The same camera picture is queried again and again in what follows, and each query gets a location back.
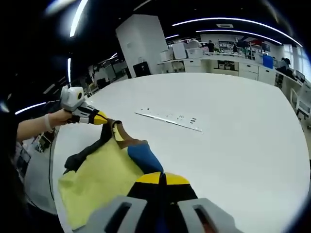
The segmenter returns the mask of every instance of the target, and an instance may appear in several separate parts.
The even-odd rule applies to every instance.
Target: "person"
[[[276,70],[294,79],[293,71],[290,69],[291,61],[288,58],[282,58],[277,64]]]
[[[212,43],[211,40],[208,41],[207,47],[209,52],[214,52],[215,45]]]
[[[236,44],[234,44],[234,46],[233,46],[233,52],[238,52],[238,47]]]
[[[22,121],[18,124],[17,141],[20,142],[34,137],[40,133],[49,131],[56,126],[65,125],[71,117],[72,114],[70,112],[61,109],[55,113],[46,114],[42,117]]]
[[[191,39],[186,45],[185,48],[186,49],[195,49],[195,48],[201,48],[202,45],[199,41],[195,40],[195,39]]]
[[[3,203],[5,212],[3,223],[10,227],[11,231],[42,232],[40,228],[44,225],[42,219],[34,218],[31,211],[33,207],[27,205],[27,194],[13,165],[16,142],[49,131],[56,126],[64,125],[71,117],[71,113],[61,109],[55,113],[18,123],[14,113],[0,108],[0,128],[2,133],[0,170],[3,177],[2,182],[4,183],[2,198],[5,200]]]

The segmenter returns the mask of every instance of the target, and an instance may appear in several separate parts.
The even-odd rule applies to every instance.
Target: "black ceiling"
[[[7,9],[5,29],[8,53],[8,83],[18,80],[17,89],[31,88],[42,93],[49,85],[66,75],[67,58],[72,58],[72,79],[86,72],[87,66],[121,54],[115,29],[132,14],[159,17],[165,36],[197,36],[196,30],[217,29],[216,23],[232,23],[234,30],[261,34],[282,43],[288,38],[265,27],[238,21],[209,20],[173,27],[181,21],[203,17],[237,17],[277,28],[298,41],[303,34],[303,4],[285,6],[273,1],[236,0],[151,0],[133,11],[145,0],[88,0],[74,37],[69,37],[73,16],[80,3],[73,1],[52,16],[44,16],[51,1],[21,1]]]

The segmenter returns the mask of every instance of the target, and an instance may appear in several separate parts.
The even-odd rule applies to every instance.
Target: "white cabinet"
[[[243,71],[247,71],[247,72],[252,72],[252,73],[257,73],[258,74],[258,66],[256,66],[256,65],[240,63],[239,70],[243,70]]]
[[[258,80],[258,66],[240,63],[239,76],[247,79]]]
[[[204,73],[205,69],[203,67],[201,60],[185,60],[184,61],[185,72],[188,73]]]
[[[264,67],[259,67],[258,81],[274,86],[276,82],[275,70],[264,68]]]
[[[238,76],[239,72],[234,70],[228,70],[228,69],[213,69],[214,74],[226,74],[226,75],[232,75],[232,76]]]
[[[252,80],[257,80],[258,79],[258,74],[253,73],[253,72],[248,72],[244,70],[239,71],[239,76],[247,79],[252,79]]]

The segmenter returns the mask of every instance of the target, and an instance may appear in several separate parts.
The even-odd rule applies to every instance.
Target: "laboratory room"
[[[7,231],[311,228],[307,2],[6,4]]]

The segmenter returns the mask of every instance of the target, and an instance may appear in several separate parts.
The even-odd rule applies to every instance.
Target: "desk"
[[[112,83],[87,102],[123,121],[132,137],[148,140],[166,172],[187,178],[198,197],[231,214],[245,233],[281,232],[308,194],[306,139],[274,86],[220,74],[159,74]],[[193,116],[203,131],[135,114],[141,107]],[[53,190],[66,232],[58,179],[68,156],[95,142],[100,132],[100,126],[69,124],[57,136]]]
[[[296,109],[299,109],[304,114],[307,115],[307,118],[311,118],[311,89],[305,83],[297,93],[297,106]]]
[[[215,63],[217,61],[232,61],[235,63],[239,63],[239,65],[238,65],[239,66],[239,72],[234,72],[231,70],[215,70],[211,67],[208,69],[204,69],[204,68],[198,69],[197,72],[200,71],[200,72],[207,72],[207,73],[219,73],[221,71],[222,74],[230,74],[230,75],[250,78],[250,79],[262,81],[264,83],[271,84],[271,85],[275,84],[275,77],[276,77],[275,73],[282,74],[281,72],[275,70],[274,68],[273,69],[267,68],[267,67],[263,66],[263,64],[260,64],[256,61],[253,61],[253,60],[245,59],[242,57],[219,55],[221,53],[214,53],[214,54],[215,55],[208,55],[208,56],[206,55],[206,56],[203,56],[200,58],[186,58],[186,59],[178,59],[178,60],[169,60],[166,62],[160,62],[160,63],[158,63],[158,65],[165,66],[165,64],[169,64],[169,63],[173,63],[173,62],[187,63],[187,62],[193,62],[193,61],[201,61],[201,62],[205,62],[205,64],[206,64],[207,61],[210,61],[213,63]],[[241,65],[245,66],[245,64],[258,67],[257,72],[255,72],[255,73],[257,73],[257,75],[253,74],[253,72],[254,72],[253,69],[241,71]],[[247,75],[248,73],[245,73],[245,71],[250,71],[248,73],[251,73],[252,75],[254,75],[254,77],[252,78],[252,75],[251,76]],[[300,88],[302,83],[300,81],[295,81],[292,78],[290,78],[284,74],[282,74],[282,75],[285,78],[285,82],[284,82],[284,86],[282,88],[282,91],[285,94],[285,96],[287,97],[287,99],[289,99],[291,88],[293,88],[293,87],[295,89]]]
[[[227,53],[227,52],[205,52],[205,55],[222,55],[222,56],[236,56],[236,57],[242,57],[242,54],[238,53]]]

